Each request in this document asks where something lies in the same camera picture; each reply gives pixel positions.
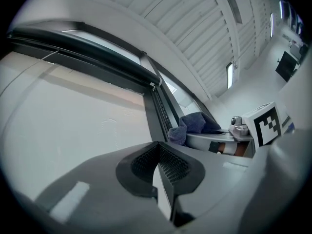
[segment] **ceiling light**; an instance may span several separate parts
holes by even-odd
[[[273,36],[273,13],[271,13],[271,37]]]
[[[279,10],[281,11],[281,18],[283,18],[283,7],[282,7],[282,1],[279,1]]]
[[[228,77],[228,88],[230,88],[232,86],[233,83],[233,63],[229,63],[226,66],[226,73],[227,73],[227,77]]]

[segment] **small camera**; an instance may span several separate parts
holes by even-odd
[[[235,124],[241,124],[242,123],[242,117],[234,116],[231,119],[231,125],[234,126]]]

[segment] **grey plastic panel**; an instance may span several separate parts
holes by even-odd
[[[239,136],[237,133],[233,132],[232,130],[229,130],[229,132],[237,139],[238,141],[250,141],[253,140],[254,138],[248,134],[246,136]]]
[[[235,187],[207,208],[205,214],[183,226],[183,233],[264,231],[283,213],[308,178],[312,165],[311,135],[312,131],[297,130],[278,138],[271,146],[260,147]]]
[[[90,189],[70,216],[67,225],[102,233],[148,233],[150,230],[159,233],[174,230],[154,198],[132,195],[116,177],[117,164],[149,144],[97,156],[82,163],[46,188],[36,203],[50,211],[81,181],[89,184]]]
[[[193,193],[178,197],[181,211],[195,218],[200,217],[229,193],[252,161],[249,158],[202,152],[171,143],[168,145],[199,160],[206,170],[203,181]]]
[[[244,157],[252,158],[254,154],[255,154],[254,139],[252,139],[251,141],[249,141],[249,144],[244,153]]]
[[[212,141],[234,143],[235,139],[229,132],[224,132],[221,135],[187,134],[185,145],[205,152],[209,150],[209,146]]]

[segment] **blue cloth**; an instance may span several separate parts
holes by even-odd
[[[196,112],[183,116],[179,120],[179,126],[168,131],[169,142],[183,146],[186,133],[207,134],[220,130],[221,127],[213,119],[203,112]]]

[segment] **window frame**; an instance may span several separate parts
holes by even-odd
[[[141,79],[137,79],[136,77],[137,73],[132,74],[132,72],[135,69],[120,70],[120,67],[112,67],[111,65],[104,63],[105,61],[103,60],[100,62],[94,63],[94,60],[92,60],[92,57],[89,57],[89,58],[86,57],[86,54],[83,51],[78,53],[79,55],[75,53],[76,55],[74,56],[72,55],[71,51],[67,51],[66,54],[64,54],[63,52],[62,53],[58,52],[48,57],[46,61],[49,61],[52,63],[58,63],[60,65],[67,66],[72,69],[76,69],[76,67],[78,67],[79,69],[78,71],[80,72],[87,73],[92,76],[99,76],[99,74],[97,74],[99,71],[92,73],[90,71],[88,72],[87,68],[83,68],[83,65],[81,64],[81,61],[83,61],[84,63],[88,63],[88,65],[91,64],[95,66],[100,66],[102,70],[106,71],[105,80],[104,80],[103,75],[100,78],[98,77],[99,79],[102,79],[106,82],[115,84],[119,87],[123,87],[127,85],[126,88],[130,88],[129,86],[134,86],[133,88],[131,88],[134,91],[138,89],[137,87],[138,83],[140,85],[144,84],[143,87],[148,86],[150,89],[152,89],[152,91],[145,93],[142,89],[138,89],[138,91],[136,92],[144,94],[143,96],[144,102],[146,103],[146,107],[149,109],[149,112],[147,112],[147,117],[149,121],[155,121],[155,115],[157,115],[158,123],[161,126],[162,135],[164,136],[165,141],[168,140],[168,136],[167,136],[168,130],[172,127],[178,126],[179,119],[182,116],[184,116],[184,113],[182,109],[180,108],[177,100],[171,93],[166,82],[164,82],[160,72],[162,72],[165,76],[167,76],[174,83],[176,83],[181,89],[183,89],[187,94],[189,94],[189,96],[197,103],[200,110],[204,112],[205,114],[207,114],[214,121],[216,121],[215,118],[207,109],[207,107],[204,105],[204,103],[202,103],[197,98],[197,96],[194,93],[192,93],[181,81],[179,81],[174,75],[172,75],[167,69],[161,66],[157,61],[155,61],[150,56],[148,56],[147,53],[139,50],[138,48],[127,43],[126,41],[108,32],[105,32],[101,29],[98,29],[96,27],[93,27],[91,25],[88,25],[84,22],[79,22],[79,21],[51,20],[51,21],[36,22],[33,24],[29,24],[27,26],[33,27],[34,29],[45,30],[47,32],[59,32],[60,34],[65,34],[65,35],[70,35],[70,34],[66,32],[63,33],[63,31],[71,31],[71,30],[84,31],[86,33],[100,37],[106,41],[111,42],[114,45],[117,45],[125,49],[126,51],[137,56],[139,59],[142,57],[146,57],[151,67],[153,68],[154,72],[156,73],[156,75],[136,63],[137,64],[136,68],[142,71],[146,76],[148,76],[148,78],[141,77]],[[36,58],[42,58],[46,56],[47,54],[50,54],[52,50],[56,51],[58,49],[57,46],[54,46],[54,48],[51,48],[51,43],[49,43],[49,41],[47,43],[41,43],[41,44],[39,44],[39,42],[37,41],[36,44],[34,44],[31,39],[28,39],[28,40],[25,39],[25,36],[22,37],[23,39],[21,38],[17,39],[17,38],[11,37],[10,39],[11,44],[14,45],[15,51],[22,53],[22,54],[25,53],[27,55],[30,55]],[[123,61],[127,63],[128,65],[129,63],[132,63],[131,60],[123,60]],[[154,77],[153,78],[154,82],[146,82],[147,80],[150,81],[151,77]],[[158,77],[160,79],[159,83],[155,82],[155,77]],[[155,132],[153,127],[150,127],[150,131],[151,133]]]

